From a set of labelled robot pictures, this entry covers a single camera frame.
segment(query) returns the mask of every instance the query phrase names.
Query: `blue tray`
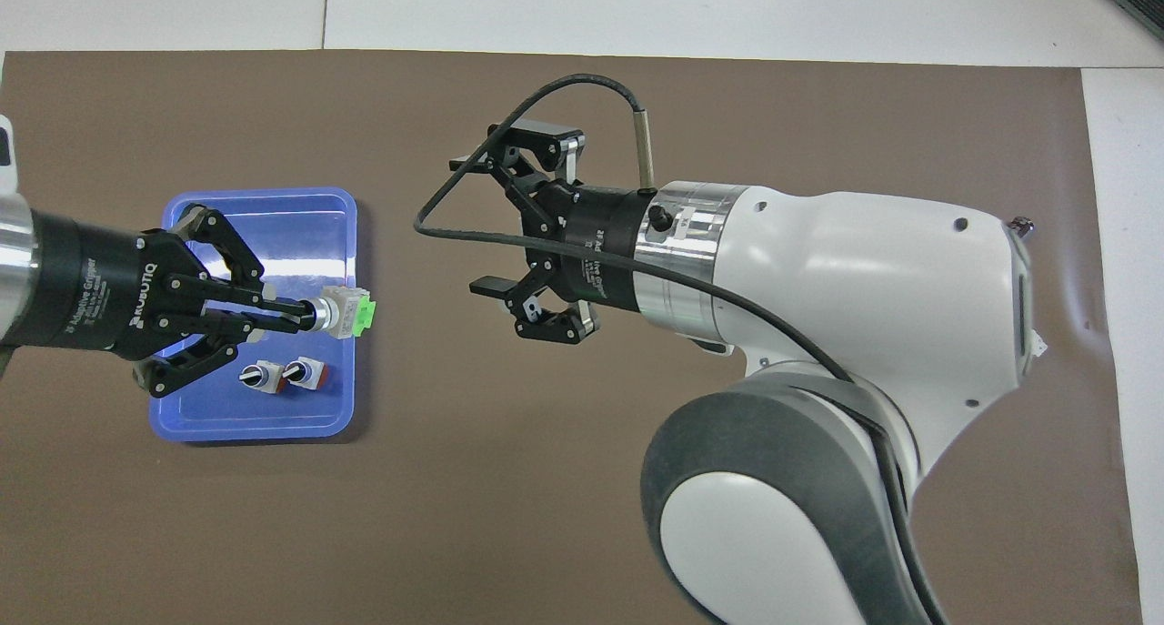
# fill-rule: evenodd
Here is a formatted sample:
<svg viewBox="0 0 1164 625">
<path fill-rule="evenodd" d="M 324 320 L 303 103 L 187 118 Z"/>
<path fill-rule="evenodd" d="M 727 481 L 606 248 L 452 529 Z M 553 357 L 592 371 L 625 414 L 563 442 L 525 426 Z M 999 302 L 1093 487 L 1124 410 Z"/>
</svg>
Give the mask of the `blue tray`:
<svg viewBox="0 0 1164 625">
<path fill-rule="evenodd" d="M 223 212 L 265 268 L 263 279 L 281 298 L 318 297 L 325 285 L 355 286 L 356 203 L 345 190 L 230 190 L 183 193 L 165 207 L 163 227 L 171 227 L 190 205 Z M 210 244 L 191 243 L 194 255 L 215 277 L 228 277 Z M 244 311 L 244 306 L 214 305 Z M 169 356 L 187 343 L 162 351 Z M 242 385 L 239 372 L 257 360 L 286 364 L 299 356 L 325 361 L 329 375 L 319 390 L 288 385 L 282 393 L 260 393 Z M 267 332 L 256 343 L 242 343 L 232 364 L 150 400 L 150 425 L 169 441 L 247 441 L 333 435 L 352 420 L 355 405 L 355 340 L 322 332 Z"/>
</svg>

